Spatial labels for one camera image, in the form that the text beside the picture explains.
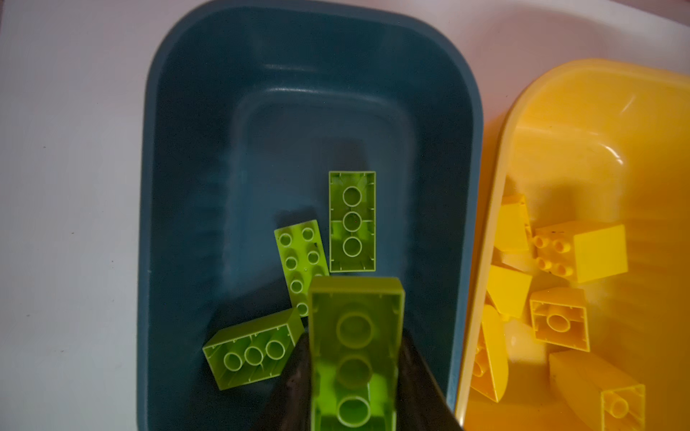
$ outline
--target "white table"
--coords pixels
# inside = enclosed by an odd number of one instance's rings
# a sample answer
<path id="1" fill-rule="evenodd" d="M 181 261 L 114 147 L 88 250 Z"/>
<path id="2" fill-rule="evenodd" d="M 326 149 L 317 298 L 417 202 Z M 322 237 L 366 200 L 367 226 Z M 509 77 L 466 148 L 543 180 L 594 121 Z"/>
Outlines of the white table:
<path id="1" fill-rule="evenodd" d="M 135 430 L 144 87 L 200 0 L 6 0 L 0 25 L 0 429 Z M 487 119 L 565 61 L 690 74 L 690 27 L 607 0 L 353 0 L 472 67 Z"/>

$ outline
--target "green rectangular brick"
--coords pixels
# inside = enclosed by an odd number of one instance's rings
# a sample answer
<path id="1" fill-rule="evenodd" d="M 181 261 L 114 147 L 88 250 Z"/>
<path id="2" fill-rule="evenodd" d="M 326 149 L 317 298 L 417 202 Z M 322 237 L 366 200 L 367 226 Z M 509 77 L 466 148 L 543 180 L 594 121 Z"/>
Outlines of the green rectangular brick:
<path id="1" fill-rule="evenodd" d="M 376 172 L 328 173 L 331 272 L 376 271 Z"/>
<path id="2" fill-rule="evenodd" d="M 274 231 L 285 282 L 293 307 L 306 317 L 309 285 L 314 277 L 327 276 L 328 264 L 316 220 L 280 228 Z"/>
<path id="3" fill-rule="evenodd" d="M 395 431 L 405 291 L 396 278 L 321 277 L 309 290 L 312 431 Z"/>
<path id="4" fill-rule="evenodd" d="M 216 332 L 203 347 L 218 389 L 277 377 L 304 332 L 296 308 Z"/>

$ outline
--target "blue bin rim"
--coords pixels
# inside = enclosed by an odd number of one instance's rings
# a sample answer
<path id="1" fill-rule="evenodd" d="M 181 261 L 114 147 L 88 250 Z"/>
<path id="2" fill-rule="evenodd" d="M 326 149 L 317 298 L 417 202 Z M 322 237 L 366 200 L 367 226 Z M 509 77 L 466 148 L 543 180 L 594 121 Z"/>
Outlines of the blue bin rim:
<path id="1" fill-rule="evenodd" d="M 154 147 L 154 118 L 157 90 L 163 64 L 175 47 L 180 37 L 196 23 L 213 13 L 239 8 L 277 9 L 294 12 L 327 14 L 336 17 L 361 19 L 383 23 L 390 26 L 408 28 L 430 39 L 441 47 L 460 72 L 469 94 L 472 108 L 473 137 L 471 142 L 470 178 L 466 202 L 466 221 L 464 226 L 462 257 L 458 282 L 457 304 L 455 305 L 455 332 L 451 350 L 451 366 L 448 373 L 448 384 L 441 388 L 446 397 L 446 404 L 455 411 L 457 389 L 460 380 L 460 367 L 464 348 L 464 333 L 469 300 L 470 273 L 474 229 L 477 216 L 477 199 L 479 195 L 480 161 L 482 158 L 482 135 L 484 115 L 477 82 L 467 61 L 455 45 L 441 32 L 419 19 L 395 12 L 349 6 L 338 3 L 325 3 L 312 0 L 212 0 L 198 6 L 182 17 L 166 35 L 153 57 L 146 82 L 144 101 L 144 133 L 141 157 L 141 201 L 139 215 L 139 280 L 137 312 L 137 426 L 141 431 L 148 430 L 148 286 L 150 282 L 150 232 Z"/>

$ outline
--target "plastic container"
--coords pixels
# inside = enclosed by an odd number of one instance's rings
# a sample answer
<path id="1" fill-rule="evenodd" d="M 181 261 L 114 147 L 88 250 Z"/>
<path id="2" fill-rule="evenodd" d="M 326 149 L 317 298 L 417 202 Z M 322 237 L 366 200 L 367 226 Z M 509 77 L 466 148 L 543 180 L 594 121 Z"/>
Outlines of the plastic container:
<path id="1" fill-rule="evenodd" d="M 647 429 L 686 430 L 690 331 L 690 77 L 604 60 L 574 61 L 535 81 L 515 102 L 498 147 L 500 120 L 486 129 L 493 168 L 480 210 L 477 291 L 467 348 L 475 348 L 501 197 L 523 193 L 535 229 L 569 220 L 625 225 L 629 271 L 579 287 L 586 293 L 592 353 L 647 386 Z M 504 256 L 535 275 L 532 291 L 568 285 L 534 261 Z M 467 431 L 589 428 L 549 389 L 548 353 L 527 323 L 505 326 L 509 380 L 500 403 L 470 393 L 466 355 L 456 415 Z M 469 403 L 464 405 L 467 394 Z"/>
<path id="2" fill-rule="evenodd" d="M 201 347 L 290 307 L 273 231 L 316 219 L 328 172 L 376 171 L 377 277 L 455 405 L 482 137 L 474 78 L 412 18 L 217 1 L 162 43 L 146 93 L 140 430 L 247 430 L 275 379 L 218 391 Z"/>

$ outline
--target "toy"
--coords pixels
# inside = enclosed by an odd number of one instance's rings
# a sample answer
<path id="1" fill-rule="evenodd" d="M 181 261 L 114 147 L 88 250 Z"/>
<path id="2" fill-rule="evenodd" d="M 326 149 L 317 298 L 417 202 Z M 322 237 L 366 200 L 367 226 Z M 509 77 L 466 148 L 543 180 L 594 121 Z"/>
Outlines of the toy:
<path id="1" fill-rule="evenodd" d="M 522 316 L 531 282 L 532 276 L 529 274 L 502 266 L 491 266 L 486 291 L 504 320 L 511 317 L 519 319 Z"/>
<path id="2" fill-rule="evenodd" d="M 376 271 L 376 172 L 329 172 L 331 272 Z"/>
<path id="3" fill-rule="evenodd" d="M 625 227 L 597 221 L 569 221 L 536 230 L 539 269 L 585 283 L 628 271 Z"/>
<path id="4" fill-rule="evenodd" d="M 218 389 L 279 376 L 304 332 L 296 308 L 216 332 L 202 348 Z"/>
<path id="5" fill-rule="evenodd" d="M 395 430 L 400 280 L 320 277 L 309 290 L 311 430 Z"/>
<path id="6" fill-rule="evenodd" d="M 505 253 L 529 251 L 532 228 L 523 194 L 505 196 L 498 212 L 494 246 Z"/>
<path id="7" fill-rule="evenodd" d="M 290 302 L 305 317 L 309 313 L 306 298 L 312 279 L 328 275 L 319 224 L 316 220 L 307 221 L 276 229 L 274 235 Z"/>
<path id="8" fill-rule="evenodd" d="M 508 385 L 508 352 L 503 322 L 491 305 L 484 305 L 482 326 L 470 386 L 492 401 L 501 401 Z"/>
<path id="9" fill-rule="evenodd" d="M 551 388 L 595 431 L 644 431 L 644 385 L 593 353 L 549 355 Z"/>
<path id="10" fill-rule="evenodd" d="M 529 297 L 532 331 L 537 340 L 589 352 L 584 290 L 553 288 Z"/>

